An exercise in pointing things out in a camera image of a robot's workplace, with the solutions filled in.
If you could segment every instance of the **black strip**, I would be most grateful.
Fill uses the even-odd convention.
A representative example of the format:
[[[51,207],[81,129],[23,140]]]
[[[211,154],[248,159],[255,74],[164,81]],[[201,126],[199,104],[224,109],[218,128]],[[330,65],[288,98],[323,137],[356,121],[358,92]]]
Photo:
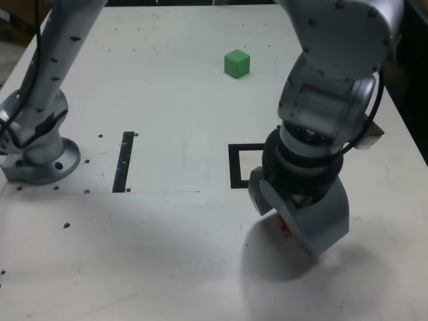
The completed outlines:
[[[229,144],[229,172],[231,189],[247,189],[248,181],[242,181],[239,151],[263,150],[265,144]]]
[[[124,132],[122,146],[119,152],[118,166],[116,167],[116,175],[114,176],[113,193],[125,193],[133,142],[134,132]]]

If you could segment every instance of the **table surface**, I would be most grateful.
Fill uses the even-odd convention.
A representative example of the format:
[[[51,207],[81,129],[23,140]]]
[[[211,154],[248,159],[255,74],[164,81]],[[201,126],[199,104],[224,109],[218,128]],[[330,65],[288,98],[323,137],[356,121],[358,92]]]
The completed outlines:
[[[251,73],[234,80],[238,48]],[[428,170],[386,92],[386,134],[340,173],[350,232],[318,259],[230,188],[227,145],[278,125],[300,52],[276,5],[104,9],[62,86],[79,167],[21,191],[0,176],[1,319],[427,320]],[[113,194],[125,131],[131,192]]]

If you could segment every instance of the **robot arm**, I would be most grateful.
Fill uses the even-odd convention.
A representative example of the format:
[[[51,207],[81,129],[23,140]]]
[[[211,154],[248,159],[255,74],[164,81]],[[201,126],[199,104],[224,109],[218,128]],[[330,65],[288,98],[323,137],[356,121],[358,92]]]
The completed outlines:
[[[402,0],[278,0],[303,52],[280,98],[283,120],[266,140],[263,167],[251,172],[249,194],[261,215],[276,209],[309,255],[319,255],[349,230],[346,192],[338,178],[347,142],[364,134],[373,72],[393,45]]]
[[[60,86],[106,2],[55,1],[41,36],[41,56],[34,53],[21,88],[0,105],[0,128],[22,108],[0,137],[8,153],[2,166],[8,181],[49,184],[77,167],[79,148],[58,132],[68,112]]]

